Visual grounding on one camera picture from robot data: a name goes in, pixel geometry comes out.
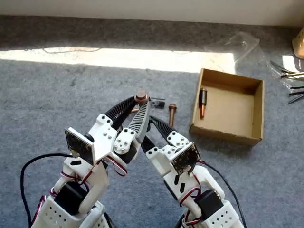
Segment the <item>clear plastic bag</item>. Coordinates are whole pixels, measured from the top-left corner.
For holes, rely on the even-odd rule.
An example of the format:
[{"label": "clear plastic bag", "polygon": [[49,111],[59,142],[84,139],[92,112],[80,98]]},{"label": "clear plastic bag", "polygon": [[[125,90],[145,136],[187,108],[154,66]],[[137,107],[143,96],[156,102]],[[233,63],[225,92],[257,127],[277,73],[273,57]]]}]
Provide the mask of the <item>clear plastic bag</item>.
[{"label": "clear plastic bag", "polygon": [[[207,45],[204,51],[211,53],[210,61],[212,69],[226,73],[235,73],[236,65],[241,63],[250,52],[259,47],[259,42],[259,39],[254,38],[248,33],[238,32],[229,39],[224,38]],[[264,57],[262,50],[259,49],[258,51]],[[223,53],[230,57],[229,61],[227,61],[227,58],[222,58]]]}]

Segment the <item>screw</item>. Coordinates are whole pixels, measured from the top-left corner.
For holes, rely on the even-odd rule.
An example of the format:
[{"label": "screw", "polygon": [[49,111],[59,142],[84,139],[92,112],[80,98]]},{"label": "screw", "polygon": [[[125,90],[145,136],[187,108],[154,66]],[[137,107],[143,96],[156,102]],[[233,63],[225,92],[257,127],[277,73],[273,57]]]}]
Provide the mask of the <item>screw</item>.
[{"label": "screw", "polygon": [[143,89],[138,89],[134,99],[138,103],[144,104],[148,100],[148,93]]},{"label": "screw", "polygon": [[169,116],[169,126],[173,127],[173,122],[174,122],[174,115],[176,112],[177,106],[176,104],[170,104],[169,105],[169,112],[170,112],[170,116]]}]

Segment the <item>white wall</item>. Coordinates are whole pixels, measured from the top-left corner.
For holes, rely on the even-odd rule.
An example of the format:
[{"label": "white wall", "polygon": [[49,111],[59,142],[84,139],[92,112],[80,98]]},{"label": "white wall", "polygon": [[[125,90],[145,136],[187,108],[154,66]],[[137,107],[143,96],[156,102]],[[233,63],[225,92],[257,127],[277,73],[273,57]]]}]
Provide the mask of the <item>white wall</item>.
[{"label": "white wall", "polygon": [[2,15],[304,26],[304,0],[0,0]]}]

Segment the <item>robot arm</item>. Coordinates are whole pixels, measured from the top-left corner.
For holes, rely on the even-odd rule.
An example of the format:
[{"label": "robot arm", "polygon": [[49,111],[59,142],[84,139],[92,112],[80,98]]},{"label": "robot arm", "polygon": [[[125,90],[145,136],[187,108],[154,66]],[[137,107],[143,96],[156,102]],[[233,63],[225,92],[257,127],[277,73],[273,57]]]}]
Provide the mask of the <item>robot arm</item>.
[{"label": "robot arm", "polygon": [[[130,124],[119,131],[136,104],[140,106],[139,111]],[[109,185],[108,163],[119,169],[115,170],[119,175],[127,174],[127,164],[136,158],[147,131],[149,107],[147,94],[136,95],[100,114],[84,136],[73,128],[66,129],[73,158],[64,161],[61,178],[32,227],[111,227],[104,206],[98,202]]]},{"label": "robot arm", "polygon": [[158,148],[145,137],[142,149],[180,206],[188,208],[179,227],[243,228],[230,202],[224,200],[223,189],[205,167],[197,165],[203,161],[195,144],[154,116],[150,122],[169,144]]}]

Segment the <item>cardboard box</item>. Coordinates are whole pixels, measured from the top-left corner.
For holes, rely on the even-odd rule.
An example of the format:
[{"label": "cardboard box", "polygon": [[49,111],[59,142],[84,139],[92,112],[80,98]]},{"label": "cardboard box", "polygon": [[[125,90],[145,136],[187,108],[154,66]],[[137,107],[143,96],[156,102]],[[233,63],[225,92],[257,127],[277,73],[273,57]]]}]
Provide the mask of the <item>cardboard box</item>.
[{"label": "cardboard box", "polygon": [[[199,93],[207,90],[205,116],[200,119]],[[255,145],[263,139],[264,81],[202,69],[190,133]]]}]

